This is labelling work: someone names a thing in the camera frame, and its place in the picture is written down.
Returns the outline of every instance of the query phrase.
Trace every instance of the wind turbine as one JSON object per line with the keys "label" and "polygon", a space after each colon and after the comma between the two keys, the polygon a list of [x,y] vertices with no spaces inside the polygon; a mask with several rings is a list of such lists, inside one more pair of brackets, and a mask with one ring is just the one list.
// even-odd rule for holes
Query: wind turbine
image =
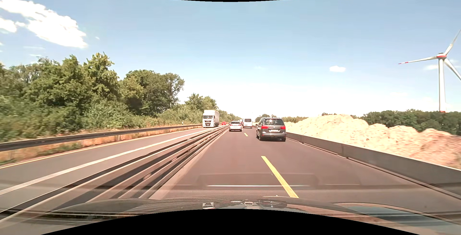
{"label": "wind turbine", "polygon": [[456,71],[455,67],[450,63],[450,61],[447,58],[448,52],[450,52],[451,48],[453,47],[453,44],[455,43],[456,39],[458,38],[458,35],[460,34],[461,30],[458,32],[456,37],[453,39],[453,42],[448,46],[447,50],[445,50],[444,53],[439,53],[437,56],[425,58],[425,59],[419,59],[419,60],[413,60],[413,61],[408,61],[408,62],[403,62],[399,63],[400,64],[406,64],[406,63],[413,63],[413,62],[419,62],[419,61],[426,61],[426,60],[435,60],[438,59],[438,109],[440,112],[444,113],[446,111],[446,103],[445,103],[445,81],[443,79],[443,65],[446,64],[448,68],[450,68],[453,73],[456,74],[456,76],[461,80],[461,75]]}

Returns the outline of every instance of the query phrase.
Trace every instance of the guardrail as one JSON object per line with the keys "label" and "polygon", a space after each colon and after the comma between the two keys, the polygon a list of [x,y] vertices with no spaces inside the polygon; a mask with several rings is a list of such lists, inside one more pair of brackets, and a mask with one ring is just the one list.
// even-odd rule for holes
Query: guardrail
{"label": "guardrail", "polygon": [[36,139],[9,141],[9,142],[0,143],[0,151],[24,149],[24,148],[35,147],[35,146],[51,145],[51,144],[56,144],[56,143],[64,143],[64,142],[85,140],[85,139],[91,139],[91,138],[104,138],[104,137],[111,137],[111,136],[132,134],[132,133],[139,133],[139,132],[152,132],[152,131],[187,128],[187,127],[195,127],[195,126],[202,126],[202,125],[193,124],[193,125],[166,126],[166,127],[132,129],[132,130],[112,131],[112,132],[85,133],[85,134],[76,134],[76,135],[50,137],[50,138],[36,138]]}
{"label": "guardrail", "polygon": [[364,162],[461,196],[461,170],[372,149],[287,132],[287,138]]}
{"label": "guardrail", "polygon": [[[148,199],[206,145],[225,132],[228,127],[228,125],[219,126],[210,132],[184,138],[175,144],[165,146],[147,155],[142,155],[44,194],[40,196],[39,201],[32,199],[4,210],[0,212],[0,216],[7,215],[8,217],[0,220],[0,226],[17,223],[24,217],[36,217],[54,209],[86,202],[112,198]],[[59,213],[54,214],[54,219],[59,218],[58,216]]]}

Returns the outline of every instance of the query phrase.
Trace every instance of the asphalt road surface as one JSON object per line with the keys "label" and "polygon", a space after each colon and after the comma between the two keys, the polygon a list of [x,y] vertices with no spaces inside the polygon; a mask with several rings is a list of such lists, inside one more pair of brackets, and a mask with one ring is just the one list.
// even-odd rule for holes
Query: asphalt road surface
{"label": "asphalt road surface", "polygon": [[[0,209],[212,129],[161,134],[0,167]],[[151,198],[255,195],[386,204],[424,212],[461,208],[458,199],[292,140],[259,141],[254,129],[224,132]]]}
{"label": "asphalt road surface", "polygon": [[151,198],[249,195],[385,204],[423,212],[461,209],[461,200],[361,163],[288,139],[260,141],[255,129],[225,132]]}
{"label": "asphalt road surface", "polygon": [[0,210],[212,129],[196,128],[130,139],[1,166]]}

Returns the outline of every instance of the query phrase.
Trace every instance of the car hood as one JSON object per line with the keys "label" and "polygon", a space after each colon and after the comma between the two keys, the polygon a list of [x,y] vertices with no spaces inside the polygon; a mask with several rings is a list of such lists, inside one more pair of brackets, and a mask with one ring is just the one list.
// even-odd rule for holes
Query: car hood
{"label": "car hood", "polygon": [[130,216],[179,210],[253,209],[282,210],[298,213],[325,215],[371,223],[393,229],[424,235],[458,235],[461,226],[440,215],[416,212],[390,205],[365,203],[337,203],[282,196],[217,199],[217,198],[168,198],[110,199],[73,205],[23,220],[49,225],[74,226]]}

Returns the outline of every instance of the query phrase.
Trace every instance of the turbine blade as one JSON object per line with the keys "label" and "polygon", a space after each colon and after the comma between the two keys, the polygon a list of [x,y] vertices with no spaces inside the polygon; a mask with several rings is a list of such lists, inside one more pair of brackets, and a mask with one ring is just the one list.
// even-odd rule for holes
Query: turbine blade
{"label": "turbine blade", "polygon": [[458,38],[458,35],[460,34],[460,32],[461,32],[461,30],[458,32],[456,37],[453,39],[451,44],[448,46],[447,50],[445,50],[445,52],[444,52],[445,55],[448,55],[448,52],[450,52],[451,48],[453,47],[453,44],[455,43],[456,39]]}
{"label": "turbine blade", "polygon": [[461,80],[461,75],[458,73],[455,67],[453,67],[450,61],[448,59],[445,59],[444,62],[453,71],[453,73],[455,73],[455,75]]}
{"label": "turbine blade", "polygon": [[433,56],[433,57],[429,57],[429,58],[425,58],[425,59],[418,59],[418,60],[403,62],[403,63],[399,63],[399,65],[400,64],[406,64],[406,63],[419,62],[419,61],[433,60],[433,59],[437,59],[437,56]]}

